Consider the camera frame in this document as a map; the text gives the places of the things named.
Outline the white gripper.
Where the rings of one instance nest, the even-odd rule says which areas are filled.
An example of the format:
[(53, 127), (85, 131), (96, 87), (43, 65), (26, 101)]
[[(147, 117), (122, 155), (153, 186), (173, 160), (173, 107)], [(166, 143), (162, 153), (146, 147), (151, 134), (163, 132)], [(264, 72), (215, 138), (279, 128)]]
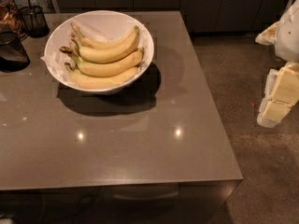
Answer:
[[(299, 62), (299, 0), (259, 33), (255, 42), (275, 45), (276, 55), (288, 62)], [(265, 83), (264, 98), (259, 107), (257, 123), (274, 128), (299, 102), (299, 63), (286, 63), (279, 70), (271, 69)]]

